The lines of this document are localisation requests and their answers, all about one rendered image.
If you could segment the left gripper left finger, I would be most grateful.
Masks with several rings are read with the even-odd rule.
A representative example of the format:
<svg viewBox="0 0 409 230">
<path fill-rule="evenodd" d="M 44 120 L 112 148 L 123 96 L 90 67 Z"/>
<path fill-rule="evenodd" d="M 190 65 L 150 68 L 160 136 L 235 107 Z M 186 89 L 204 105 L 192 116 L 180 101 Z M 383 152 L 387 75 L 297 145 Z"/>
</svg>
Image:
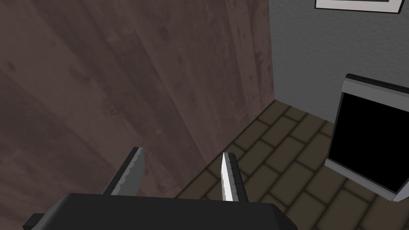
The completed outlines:
<svg viewBox="0 0 409 230">
<path fill-rule="evenodd" d="M 143 148 L 134 147 L 127 155 L 115 176 L 106 186 L 103 195 L 136 196 L 145 170 Z"/>
</svg>

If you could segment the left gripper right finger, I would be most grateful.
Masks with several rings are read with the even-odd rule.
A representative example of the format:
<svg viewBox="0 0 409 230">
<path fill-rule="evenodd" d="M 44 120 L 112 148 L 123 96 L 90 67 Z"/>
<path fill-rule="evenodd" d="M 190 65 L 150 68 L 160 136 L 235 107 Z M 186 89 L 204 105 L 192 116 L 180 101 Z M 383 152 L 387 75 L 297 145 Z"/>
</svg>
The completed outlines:
<svg viewBox="0 0 409 230">
<path fill-rule="evenodd" d="M 223 201 L 248 202 L 241 171 L 234 153 L 222 153 L 221 185 Z"/>
</svg>

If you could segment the black and grey appliance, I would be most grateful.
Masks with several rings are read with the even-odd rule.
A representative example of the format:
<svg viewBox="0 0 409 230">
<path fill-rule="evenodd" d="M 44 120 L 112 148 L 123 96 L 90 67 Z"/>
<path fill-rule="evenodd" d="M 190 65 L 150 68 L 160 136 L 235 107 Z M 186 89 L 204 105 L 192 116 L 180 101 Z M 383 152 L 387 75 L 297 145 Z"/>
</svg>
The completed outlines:
<svg viewBox="0 0 409 230">
<path fill-rule="evenodd" d="M 387 200 L 409 198 L 409 88 L 348 73 L 325 165 Z"/>
</svg>

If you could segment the framed wall picture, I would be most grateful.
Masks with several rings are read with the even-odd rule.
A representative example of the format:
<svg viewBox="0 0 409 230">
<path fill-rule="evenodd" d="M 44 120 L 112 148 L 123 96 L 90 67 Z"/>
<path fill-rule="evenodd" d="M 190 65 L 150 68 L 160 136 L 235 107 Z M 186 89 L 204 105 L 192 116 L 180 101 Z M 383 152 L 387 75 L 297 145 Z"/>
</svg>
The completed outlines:
<svg viewBox="0 0 409 230">
<path fill-rule="evenodd" d="M 399 14 L 405 0 L 315 0 L 316 9 Z"/>
</svg>

